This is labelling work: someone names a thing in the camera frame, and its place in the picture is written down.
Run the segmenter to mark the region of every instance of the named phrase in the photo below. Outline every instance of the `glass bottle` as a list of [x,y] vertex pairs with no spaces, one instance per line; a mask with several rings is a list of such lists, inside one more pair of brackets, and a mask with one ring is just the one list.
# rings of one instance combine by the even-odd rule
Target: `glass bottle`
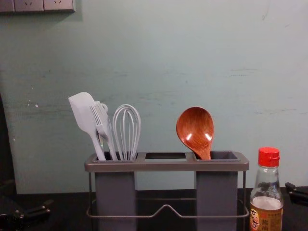
[[250,231],[281,231],[283,197],[279,187],[280,152],[259,149],[256,184],[250,195]]

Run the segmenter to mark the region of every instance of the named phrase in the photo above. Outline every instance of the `painted wall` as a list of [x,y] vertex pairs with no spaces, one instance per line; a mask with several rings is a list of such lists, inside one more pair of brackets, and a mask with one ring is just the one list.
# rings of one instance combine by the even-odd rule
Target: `painted wall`
[[[281,150],[281,185],[308,185],[306,0],[77,0],[73,14],[0,16],[0,91],[18,193],[82,192],[94,152],[68,97],[134,105],[139,151],[186,151],[175,124],[213,116],[213,149]],[[139,189],[193,187],[193,173],[139,174]]]

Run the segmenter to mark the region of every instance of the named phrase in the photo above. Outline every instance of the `wall socket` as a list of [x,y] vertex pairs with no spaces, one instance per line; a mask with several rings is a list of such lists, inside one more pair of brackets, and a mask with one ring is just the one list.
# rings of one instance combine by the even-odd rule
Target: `wall socket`
[[44,11],[43,0],[15,0],[16,12]]
[[73,0],[44,0],[45,11],[67,10],[75,11],[75,2]]
[[14,0],[0,0],[0,12],[14,12]]

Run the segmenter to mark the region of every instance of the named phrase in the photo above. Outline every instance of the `utensil holder compartment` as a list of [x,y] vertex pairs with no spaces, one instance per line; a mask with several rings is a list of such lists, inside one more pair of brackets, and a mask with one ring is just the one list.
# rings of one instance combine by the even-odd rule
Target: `utensil holder compartment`
[[[98,161],[93,154],[85,162],[85,170],[89,172],[91,201],[87,214],[98,219],[99,231],[136,231],[138,219],[154,218],[164,209],[170,209],[181,219],[194,218],[197,231],[236,231],[237,218],[249,215],[245,206],[245,174],[248,169],[249,161],[244,155],[231,151],[212,151],[211,160],[200,160],[193,152],[138,153],[133,161]],[[171,205],[161,202],[162,206],[152,214],[138,214],[135,190],[137,171],[194,171],[196,198],[191,199],[196,202],[195,214],[183,215]],[[242,215],[237,215],[239,171],[243,172]],[[95,173],[97,215],[90,212],[92,173]]]

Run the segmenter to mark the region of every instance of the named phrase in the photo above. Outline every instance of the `white whisk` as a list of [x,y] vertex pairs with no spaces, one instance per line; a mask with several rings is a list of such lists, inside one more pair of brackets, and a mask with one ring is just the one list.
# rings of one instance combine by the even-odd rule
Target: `white whisk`
[[120,159],[134,160],[141,130],[141,118],[136,108],[129,104],[119,106],[115,111],[112,126]]

